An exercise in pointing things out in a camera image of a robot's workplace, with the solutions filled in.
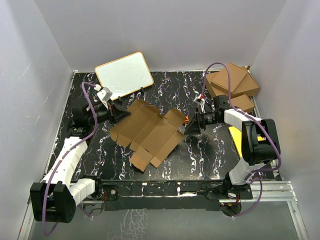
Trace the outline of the whiteboard with orange frame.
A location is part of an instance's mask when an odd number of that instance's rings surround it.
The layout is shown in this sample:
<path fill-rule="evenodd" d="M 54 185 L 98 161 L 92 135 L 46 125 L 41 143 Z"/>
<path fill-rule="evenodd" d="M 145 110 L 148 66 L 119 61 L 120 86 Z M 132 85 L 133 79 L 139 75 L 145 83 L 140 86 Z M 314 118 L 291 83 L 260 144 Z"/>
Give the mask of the whiteboard with orange frame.
<path fill-rule="evenodd" d="M 154 84 L 154 79 L 141 52 L 99 65 L 94 71 L 100 85 L 112 92 L 113 101 Z"/>

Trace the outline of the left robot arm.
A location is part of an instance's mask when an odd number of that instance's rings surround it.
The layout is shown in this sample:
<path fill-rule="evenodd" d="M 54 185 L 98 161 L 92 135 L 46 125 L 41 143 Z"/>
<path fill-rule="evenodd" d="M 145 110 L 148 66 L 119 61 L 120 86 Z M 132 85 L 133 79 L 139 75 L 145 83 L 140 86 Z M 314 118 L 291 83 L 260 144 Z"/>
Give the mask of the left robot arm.
<path fill-rule="evenodd" d="M 97 200 L 103 195 L 99 177 L 86 175 L 71 183 L 76 167 L 88 149 L 98 125 L 105 121 L 115 125 L 131 113 L 113 103 L 95 103 L 73 108 L 72 120 L 58 158 L 41 182 L 30 188 L 34 219 L 38 222 L 69 223 L 76 207 L 86 198 Z"/>

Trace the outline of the aluminium rail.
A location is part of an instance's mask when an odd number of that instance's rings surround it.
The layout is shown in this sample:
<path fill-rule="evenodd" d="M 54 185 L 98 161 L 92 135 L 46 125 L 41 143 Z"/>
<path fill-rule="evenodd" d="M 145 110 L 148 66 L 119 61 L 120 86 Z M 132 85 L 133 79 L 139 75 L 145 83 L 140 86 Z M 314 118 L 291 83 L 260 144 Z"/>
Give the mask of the aluminium rail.
<path fill-rule="evenodd" d="M 253 202 L 296 201 L 297 197 L 290 181 L 266 180 L 231 189 L 223 187 L 221 181 L 209 180 L 104 180 L 80 179 L 72 181 L 66 188 L 76 204 L 83 201 L 116 201 L 119 198 L 192 198 L 204 196 L 221 203 L 236 200 Z"/>

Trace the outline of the black base frame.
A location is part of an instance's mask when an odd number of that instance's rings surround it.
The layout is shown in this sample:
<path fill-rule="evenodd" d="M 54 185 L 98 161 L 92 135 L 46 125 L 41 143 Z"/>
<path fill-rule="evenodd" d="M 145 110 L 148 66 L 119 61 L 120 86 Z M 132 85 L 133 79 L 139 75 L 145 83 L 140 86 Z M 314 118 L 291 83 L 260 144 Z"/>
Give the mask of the black base frame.
<path fill-rule="evenodd" d="M 206 210 L 220 211 L 229 203 L 252 200 L 247 185 L 240 194 L 216 195 L 205 187 L 215 187 L 221 180 L 103 180 L 106 211 L 119 210 Z"/>

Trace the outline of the yellow booklet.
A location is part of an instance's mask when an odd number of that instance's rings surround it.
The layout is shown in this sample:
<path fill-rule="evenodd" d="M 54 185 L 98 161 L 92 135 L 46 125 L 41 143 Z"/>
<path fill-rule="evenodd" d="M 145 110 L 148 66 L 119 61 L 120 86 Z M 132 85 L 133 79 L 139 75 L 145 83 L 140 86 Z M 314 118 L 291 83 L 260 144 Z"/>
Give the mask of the yellow booklet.
<path fill-rule="evenodd" d="M 241 159 L 243 157 L 242 150 L 241 150 L 242 149 L 242 132 L 234 126 L 230 126 L 228 128 L 228 131 L 233 140 L 238 156 Z"/>

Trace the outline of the cardboard box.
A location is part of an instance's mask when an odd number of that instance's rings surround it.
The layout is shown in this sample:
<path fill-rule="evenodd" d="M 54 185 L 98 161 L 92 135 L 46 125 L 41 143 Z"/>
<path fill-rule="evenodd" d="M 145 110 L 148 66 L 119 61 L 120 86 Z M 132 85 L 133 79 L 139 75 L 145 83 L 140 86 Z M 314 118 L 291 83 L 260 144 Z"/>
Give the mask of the cardboard box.
<path fill-rule="evenodd" d="M 250 114 L 255 108 L 254 103 L 246 94 L 234 97 L 231 100 L 236 108 L 240 108 L 245 113 Z"/>
<path fill-rule="evenodd" d="M 223 92 L 223 91 L 211 86 L 210 82 L 207 79 L 207 75 L 204 78 L 204 83 L 205 83 L 206 89 L 208 90 L 209 94 L 212 97 L 216 97 L 219 95 L 228 96 L 229 91 L 228 91 L 228 93 L 226 93 L 226 92 Z M 240 84 L 239 88 L 234 93 L 230 93 L 230 94 L 231 94 L 231 98 L 235 98 L 235 97 L 238 97 L 241 95 L 247 95 L 248 97 L 254 97 L 258 94 L 259 90 L 260 90 L 259 85 L 256 83 L 256 81 L 253 79 L 253 77 L 250 75 L 250 73 L 248 71 L 248 76 Z"/>
<path fill-rule="evenodd" d="M 230 83 L 225 67 L 218 72 L 208 74 L 206 77 L 212 87 L 225 93 L 228 93 L 230 88 L 230 92 L 233 94 L 248 76 L 249 72 L 245 68 L 231 62 L 228 62 L 226 66 L 229 70 Z"/>
<path fill-rule="evenodd" d="M 133 151 L 129 162 L 140 171 L 149 164 L 159 167 L 184 139 L 179 128 L 185 115 L 177 108 L 162 115 L 157 107 L 141 99 L 136 99 L 128 111 L 130 116 L 110 128 L 111 139 Z"/>

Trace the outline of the small orange cube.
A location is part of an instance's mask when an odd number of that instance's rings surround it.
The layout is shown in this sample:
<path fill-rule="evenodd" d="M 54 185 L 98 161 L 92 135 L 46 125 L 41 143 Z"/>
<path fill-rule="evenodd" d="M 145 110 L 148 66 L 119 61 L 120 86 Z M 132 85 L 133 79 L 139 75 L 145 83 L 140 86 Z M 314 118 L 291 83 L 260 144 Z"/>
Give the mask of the small orange cube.
<path fill-rule="evenodd" d="M 185 116 L 185 119 L 184 119 L 184 122 L 183 122 L 183 124 L 184 125 L 186 125 L 186 124 L 188 124 L 189 123 L 189 117 L 188 116 Z"/>

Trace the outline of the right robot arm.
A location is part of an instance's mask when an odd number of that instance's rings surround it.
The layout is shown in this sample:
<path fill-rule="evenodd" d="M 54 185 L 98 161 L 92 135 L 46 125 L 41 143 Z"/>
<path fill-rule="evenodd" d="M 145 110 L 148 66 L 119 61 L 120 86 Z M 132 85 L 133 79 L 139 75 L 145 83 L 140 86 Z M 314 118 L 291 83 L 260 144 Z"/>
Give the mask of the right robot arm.
<path fill-rule="evenodd" d="M 225 123 L 241 132 L 241 154 L 239 162 L 229 171 L 220 185 L 206 186 L 207 192 L 235 198 L 252 183 L 256 172 L 265 170 L 265 165 L 278 159 L 280 146 L 274 120 L 261 119 L 233 108 L 226 95 L 213 98 L 214 110 L 204 112 L 196 109 L 195 115 L 185 126 L 185 135 L 199 135 L 207 125 Z"/>

